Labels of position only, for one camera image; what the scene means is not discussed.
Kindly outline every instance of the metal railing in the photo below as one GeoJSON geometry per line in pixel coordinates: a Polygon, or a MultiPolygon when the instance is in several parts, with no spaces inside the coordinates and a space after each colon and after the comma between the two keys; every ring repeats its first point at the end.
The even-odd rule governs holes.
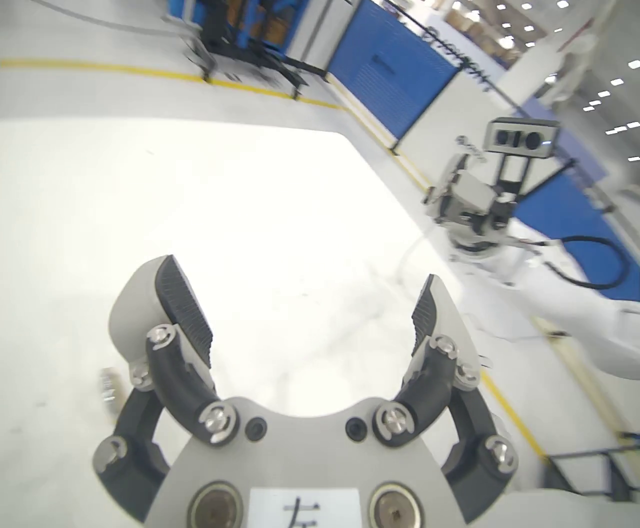
{"type": "Polygon", "coordinates": [[[614,454],[623,454],[630,451],[640,451],[640,445],[550,455],[546,460],[547,466],[545,467],[543,487],[564,490],[577,495],[583,495],[584,497],[606,496],[614,502],[635,502],[634,493],[640,492],[640,488],[635,487],[628,481],[625,472],[613,457],[614,454]],[[592,458],[595,456],[603,456],[607,461],[608,487],[605,490],[579,492],[571,482],[569,482],[569,479],[556,463],[558,460],[592,458]]]}

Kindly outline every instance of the white pillar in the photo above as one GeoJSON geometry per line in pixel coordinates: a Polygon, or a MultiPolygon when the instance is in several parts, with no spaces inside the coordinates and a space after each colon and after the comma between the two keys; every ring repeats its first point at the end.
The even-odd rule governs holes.
{"type": "MultiPolygon", "coordinates": [[[[583,44],[590,38],[593,39],[593,34],[597,37],[600,21],[608,17],[616,2],[617,0],[609,0],[603,3],[597,12],[594,12],[594,6],[589,3],[575,6],[570,19],[564,21],[562,31],[553,33],[558,28],[550,28],[551,33],[539,40],[500,78],[498,88],[517,104],[530,99],[545,79],[560,69],[568,52],[586,52],[587,46],[583,44]]],[[[589,60],[588,54],[585,54],[584,59],[589,60]]]]}

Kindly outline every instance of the blue partition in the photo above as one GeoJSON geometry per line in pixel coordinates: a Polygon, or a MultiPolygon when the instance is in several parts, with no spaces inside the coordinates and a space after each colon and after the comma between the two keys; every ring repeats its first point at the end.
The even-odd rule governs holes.
{"type": "Polygon", "coordinates": [[[456,73],[456,67],[390,13],[362,0],[329,71],[400,138],[456,73]]]}
{"type": "MultiPolygon", "coordinates": [[[[587,235],[607,238],[617,244],[631,263],[631,270],[623,284],[601,293],[610,299],[640,301],[640,267],[602,213],[593,208],[569,176],[562,174],[530,198],[525,198],[516,210],[516,216],[552,239],[587,235]]],[[[579,242],[567,244],[566,249],[591,282],[612,282],[618,276],[620,263],[610,248],[579,242]]]]}

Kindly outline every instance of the white label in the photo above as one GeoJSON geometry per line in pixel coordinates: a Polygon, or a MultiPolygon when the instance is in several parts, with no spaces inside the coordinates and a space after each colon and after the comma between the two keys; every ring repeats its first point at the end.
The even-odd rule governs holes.
{"type": "Polygon", "coordinates": [[[362,528],[356,488],[252,488],[247,528],[362,528]]]}

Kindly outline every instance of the ceiling light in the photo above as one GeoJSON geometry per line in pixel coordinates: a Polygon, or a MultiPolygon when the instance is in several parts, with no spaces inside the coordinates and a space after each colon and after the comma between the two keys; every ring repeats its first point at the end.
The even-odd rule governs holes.
{"type": "Polygon", "coordinates": [[[513,46],[515,45],[513,43],[513,39],[509,38],[508,36],[505,36],[504,38],[501,38],[500,40],[498,40],[498,44],[500,44],[505,49],[512,49],[513,46]]]}

